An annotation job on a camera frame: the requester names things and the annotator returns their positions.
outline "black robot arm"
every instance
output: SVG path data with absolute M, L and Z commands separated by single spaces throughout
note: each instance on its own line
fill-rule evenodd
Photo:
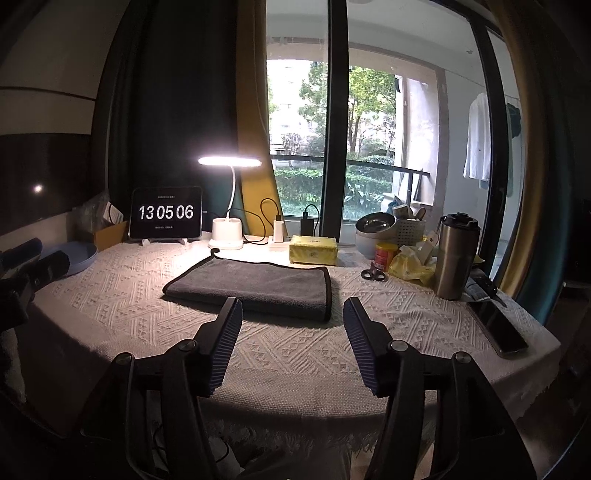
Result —
M 535 480 L 525 446 L 492 386 L 466 352 L 423 355 L 370 320 L 349 298 L 343 320 L 364 384 L 389 397 L 386 421 L 366 480 L 411 480 L 423 426 L 424 393 L 437 390 L 430 480 Z
M 230 297 L 214 322 L 166 353 L 117 355 L 89 396 L 53 478 L 215 480 L 197 397 L 222 384 L 241 324 L 242 303 Z M 160 393 L 166 470 L 154 462 L 154 450 L 163 447 L 155 445 L 147 415 L 153 392 Z

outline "metal bowl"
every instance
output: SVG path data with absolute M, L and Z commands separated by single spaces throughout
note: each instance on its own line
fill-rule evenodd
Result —
M 386 239 L 395 235 L 394 215 L 384 212 L 370 213 L 357 220 L 355 224 L 356 233 L 367 238 Z

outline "yellow lid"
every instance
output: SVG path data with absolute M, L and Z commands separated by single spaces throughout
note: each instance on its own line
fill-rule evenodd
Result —
M 376 248 L 382 248 L 384 250 L 387 250 L 389 252 L 395 252 L 396 250 L 398 250 L 398 245 L 396 244 L 389 244 L 388 242 L 380 242 L 375 244 Z

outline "yellow curtain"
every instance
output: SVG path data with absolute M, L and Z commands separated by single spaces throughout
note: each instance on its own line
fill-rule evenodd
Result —
M 243 168 L 242 201 L 244 209 L 261 214 L 261 200 L 269 197 L 281 204 L 269 154 L 269 114 L 267 99 L 267 2 L 238 0 L 236 26 L 236 116 L 238 151 L 261 160 L 257 168 Z M 262 210 L 271 221 L 277 210 L 273 202 L 264 202 Z M 261 221 L 246 214 L 252 235 L 264 234 Z M 266 224 L 267 236 L 272 227 Z
M 501 290 L 515 297 L 530 267 L 535 239 L 542 220 L 544 185 L 548 170 L 548 126 L 540 75 L 535 65 L 532 37 L 528 31 L 531 0 L 487 0 L 511 55 L 522 107 L 525 132 L 524 184 L 517 234 Z

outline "lamp base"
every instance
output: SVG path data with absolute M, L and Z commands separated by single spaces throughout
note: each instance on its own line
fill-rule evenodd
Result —
M 209 248 L 240 250 L 242 248 L 242 222 L 239 218 L 214 218 Z

